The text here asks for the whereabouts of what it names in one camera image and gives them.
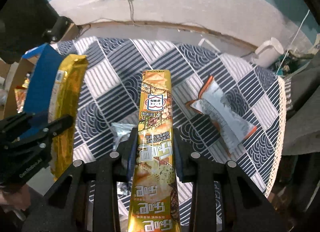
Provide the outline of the person's left hand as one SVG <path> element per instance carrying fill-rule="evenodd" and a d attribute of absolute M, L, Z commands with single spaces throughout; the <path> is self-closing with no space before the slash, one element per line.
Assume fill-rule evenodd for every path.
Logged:
<path fill-rule="evenodd" d="M 31 196 L 29 192 L 29 186 L 25 184 L 17 192 L 4 192 L 1 190 L 1 207 L 13 207 L 17 210 L 25 211 L 31 205 Z"/>

